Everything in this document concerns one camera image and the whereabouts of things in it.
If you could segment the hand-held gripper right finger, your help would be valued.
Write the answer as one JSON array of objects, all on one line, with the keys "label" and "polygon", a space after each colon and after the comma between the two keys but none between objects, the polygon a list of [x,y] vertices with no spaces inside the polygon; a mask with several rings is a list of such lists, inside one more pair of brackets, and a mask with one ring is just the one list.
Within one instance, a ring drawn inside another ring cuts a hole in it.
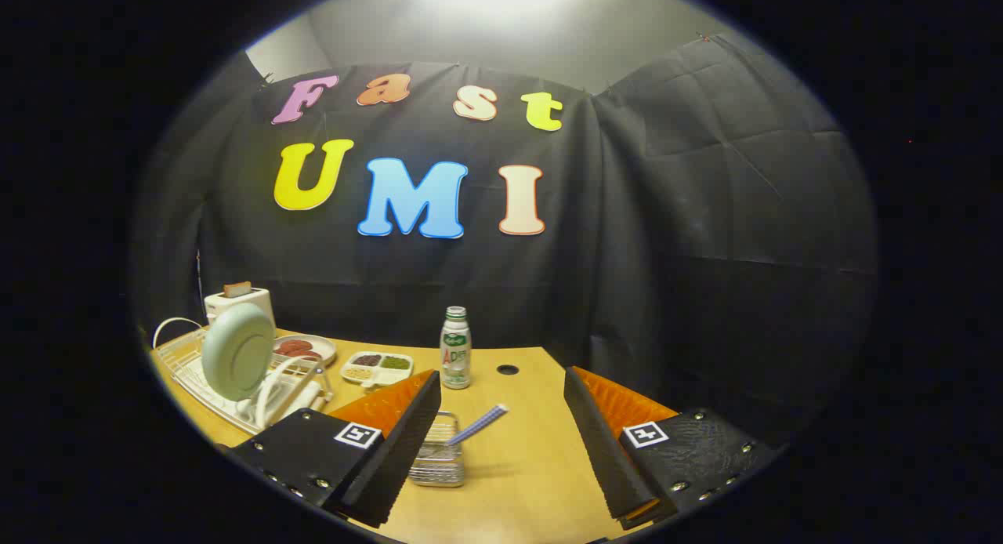
[{"label": "hand-held gripper right finger", "polygon": [[577,366],[565,370],[563,399],[607,508],[624,529],[695,514],[782,452],[711,409],[667,409]]}]

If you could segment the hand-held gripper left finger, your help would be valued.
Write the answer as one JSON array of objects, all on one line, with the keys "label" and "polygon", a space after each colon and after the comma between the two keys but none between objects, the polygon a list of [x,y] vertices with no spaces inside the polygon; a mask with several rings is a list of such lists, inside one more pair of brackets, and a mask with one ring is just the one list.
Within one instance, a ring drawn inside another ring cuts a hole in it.
[{"label": "hand-held gripper left finger", "polygon": [[377,528],[440,402],[440,373],[425,370],[329,413],[298,409],[228,456],[295,498]]}]

